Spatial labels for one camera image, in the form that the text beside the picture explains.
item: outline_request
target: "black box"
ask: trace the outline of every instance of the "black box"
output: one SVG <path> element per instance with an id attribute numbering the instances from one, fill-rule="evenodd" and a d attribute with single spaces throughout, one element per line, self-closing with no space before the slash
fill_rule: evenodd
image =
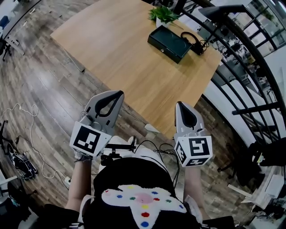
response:
<path id="1" fill-rule="evenodd" d="M 159 49 L 177 64 L 192 46 L 162 25 L 150 33 L 148 43 Z"/>

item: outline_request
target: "human arm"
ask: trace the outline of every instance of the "human arm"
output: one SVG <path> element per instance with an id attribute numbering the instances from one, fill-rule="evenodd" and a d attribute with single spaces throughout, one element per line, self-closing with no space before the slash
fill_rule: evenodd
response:
<path id="1" fill-rule="evenodd" d="M 186 167 L 185 169 L 184 199 L 188 195 L 196 201 L 202 213 L 203 220 L 208 220 L 209 216 L 204 209 L 200 167 Z"/>
<path id="2" fill-rule="evenodd" d="M 91 193 L 91 161 L 78 161 L 73 170 L 66 209 L 80 211 L 82 199 Z"/>

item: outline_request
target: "white plant pot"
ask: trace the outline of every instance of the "white plant pot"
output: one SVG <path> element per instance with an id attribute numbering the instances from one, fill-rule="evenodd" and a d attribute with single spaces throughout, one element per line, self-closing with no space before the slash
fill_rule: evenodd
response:
<path id="1" fill-rule="evenodd" d="M 161 25 L 168 28 L 168 26 L 170 25 L 171 23 L 168 22 L 168 23 L 164 23 L 164 22 L 161 22 L 161 20 L 159 18 L 156 18 L 156 26 L 157 28 L 159 28 Z"/>

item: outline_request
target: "red dot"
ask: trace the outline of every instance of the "red dot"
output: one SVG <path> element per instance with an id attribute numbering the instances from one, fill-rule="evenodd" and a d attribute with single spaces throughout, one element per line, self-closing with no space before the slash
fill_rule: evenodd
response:
<path id="1" fill-rule="evenodd" d="M 144 212 L 144 213 L 142 213 L 141 215 L 142 215 L 143 217 L 149 217 L 150 214 L 147 213 L 147 212 Z"/>

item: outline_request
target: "white star patch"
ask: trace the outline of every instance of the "white star patch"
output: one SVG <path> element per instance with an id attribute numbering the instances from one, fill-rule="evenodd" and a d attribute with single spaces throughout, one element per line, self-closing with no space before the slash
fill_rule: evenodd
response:
<path id="1" fill-rule="evenodd" d="M 150 229 L 155 224 L 160 211 L 186 213 L 184 205 L 171 197 L 162 188 L 142 188 L 138 185 L 120 185 L 118 190 L 107 189 L 101 194 L 102 200 L 109 205 L 130 207 L 137 226 Z"/>

